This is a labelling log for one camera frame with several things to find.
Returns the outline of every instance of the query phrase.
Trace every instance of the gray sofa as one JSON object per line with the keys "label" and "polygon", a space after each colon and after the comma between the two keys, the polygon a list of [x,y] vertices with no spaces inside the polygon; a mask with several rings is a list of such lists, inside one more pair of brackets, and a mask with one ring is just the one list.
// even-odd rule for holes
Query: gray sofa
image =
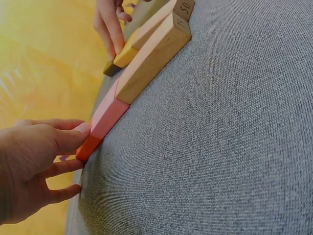
{"label": "gray sofa", "polygon": [[313,233],[313,2],[196,0],[190,27],[76,173],[67,235]]}

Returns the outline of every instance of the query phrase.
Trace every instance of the pink wooden block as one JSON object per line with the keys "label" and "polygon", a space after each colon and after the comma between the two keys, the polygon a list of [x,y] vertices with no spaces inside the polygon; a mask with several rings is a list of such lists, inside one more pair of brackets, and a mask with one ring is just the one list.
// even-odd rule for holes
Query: pink wooden block
{"label": "pink wooden block", "polygon": [[115,98],[117,82],[118,79],[93,114],[90,135],[98,139],[106,136],[130,106]]}

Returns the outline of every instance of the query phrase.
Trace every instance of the purple object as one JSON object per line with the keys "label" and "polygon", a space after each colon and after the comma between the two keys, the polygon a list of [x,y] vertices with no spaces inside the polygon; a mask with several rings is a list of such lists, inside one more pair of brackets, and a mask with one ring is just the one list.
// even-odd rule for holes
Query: purple object
{"label": "purple object", "polygon": [[69,155],[63,155],[63,156],[60,157],[60,160],[61,160],[62,162],[64,162],[64,161],[67,160],[68,157],[69,157]]}

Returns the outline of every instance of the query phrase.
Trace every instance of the printed number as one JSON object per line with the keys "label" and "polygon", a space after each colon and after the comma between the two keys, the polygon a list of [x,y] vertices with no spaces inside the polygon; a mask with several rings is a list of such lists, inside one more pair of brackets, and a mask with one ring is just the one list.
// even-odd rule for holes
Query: printed number
{"label": "printed number", "polygon": [[182,3],[182,6],[180,6],[180,9],[181,9],[182,11],[185,11],[186,14],[189,14],[189,11],[188,11],[187,9],[190,9],[190,6],[189,6],[187,3],[183,2],[183,3]]}

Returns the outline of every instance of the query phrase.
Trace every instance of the stacked blocks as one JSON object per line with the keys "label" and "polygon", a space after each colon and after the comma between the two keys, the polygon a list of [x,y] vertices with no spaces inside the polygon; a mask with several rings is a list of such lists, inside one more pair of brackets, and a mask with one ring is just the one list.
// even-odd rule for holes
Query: stacked blocks
{"label": "stacked blocks", "polygon": [[129,108],[129,104],[115,98],[118,79],[101,101],[91,120],[91,131],[83,145],[76,151],[76,158],[86,161],[105,135]]}
{"label": "stacked blocks", "polygon": [[[128,110],[129,106],[190,41],[188,25],[194,7],[193,0],[170,0],[167,8],[161,8],[130,38],[131,44],[116,57],[119,65],[129,64],[113,84],[91,120],[90,136],[76,151],[76,158],[86,161],[101,140]],[[140,42],[140,49],[133,47]]]}
{"label": "stacked blocks", "polygon": [[193,0],[170,0],[162,6],[130,36],[121,53],[115,57],[113,62],[107,63],[104,74],[112,77],[125,68],[171,12],[188,22],[194,5]]}

